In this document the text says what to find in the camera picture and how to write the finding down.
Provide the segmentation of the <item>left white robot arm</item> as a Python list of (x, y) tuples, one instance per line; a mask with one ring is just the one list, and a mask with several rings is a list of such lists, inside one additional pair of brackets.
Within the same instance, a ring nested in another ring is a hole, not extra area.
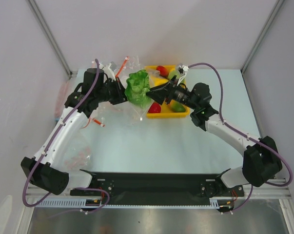
[(83, 81), (68, 96), (62, 115), (52, 133), (32, 157), (24, 157), (21, 168), (27, 182), (54, 195), (67, 188), (81, 188), (87, 195), (98, 190), (90, 173), (81, 169), (71, 172), (63, 165), (69, 143), (100, 103), (112, 105), (126, 102), (125, 88), (109, 65), (88, 68)]

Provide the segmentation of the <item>red pomegranate toy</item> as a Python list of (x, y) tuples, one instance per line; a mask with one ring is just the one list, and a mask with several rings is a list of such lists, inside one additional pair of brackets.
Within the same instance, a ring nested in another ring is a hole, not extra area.
[(159, 114), (161, 113), (161, 105), (159, 105), (158, 103), (154, 102), (149, 110), (148, 110), (148, 113), (150, 114)]

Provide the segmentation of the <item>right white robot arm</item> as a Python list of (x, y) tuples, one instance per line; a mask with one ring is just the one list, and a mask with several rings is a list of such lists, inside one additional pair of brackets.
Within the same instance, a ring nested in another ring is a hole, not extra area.
[(151, 88), (146, 95), (158, 104), (174, 100), (191, 108), (193, 112), (190, 117), (195, 126), (219, 137), (242, 155), (242, 166), (219, 174), (216, 191), (220, 195), (228, 195), (237, 185), (251, 184), (260, 187), (281, 171), (282, 163), (275, 155), (274, 140), (269, 136), (253, 139), (226, 126), (220, 113), (210, 105), (212, 95), (207, 84), (197, 83), (189, 91), (185, 85), (176, 85), (169, 81)]

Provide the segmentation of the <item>green lettuce toy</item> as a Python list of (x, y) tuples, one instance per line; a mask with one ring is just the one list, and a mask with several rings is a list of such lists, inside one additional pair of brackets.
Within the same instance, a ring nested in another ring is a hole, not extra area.
[(130, 73), (126, 83), (125, 95), (127, 100), (141, 109), (147, 108), (151, 102), (151, 99), (146, 96), (146, 93), (151, 89), (147, 71), (139, 70), (135, 73)]

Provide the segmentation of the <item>white dotted zip bag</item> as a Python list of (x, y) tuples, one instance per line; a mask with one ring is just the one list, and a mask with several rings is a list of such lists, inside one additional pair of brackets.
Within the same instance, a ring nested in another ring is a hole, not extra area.
[(102, 102), (109, 102), (112, 105), (129, 102), (132, 104), (139, 120), (142, 121), (143, 115), (152, 102), (146, 95), (151, 90), (150, 76), (144, 69), (137, 70), (128, 75), (126, 84), (123, 85), (119, 79), (119, 74), (126, 66), (128, 60), (129, 58), (126, 57), (117, 74), (111, 68), (112, 63), (103, 66), (97, 60), (92, 61), (92, 67), (96, 65), (103, 71), (103, 75), (99, 75), (93, 88), (92, 97), (96, 106)]

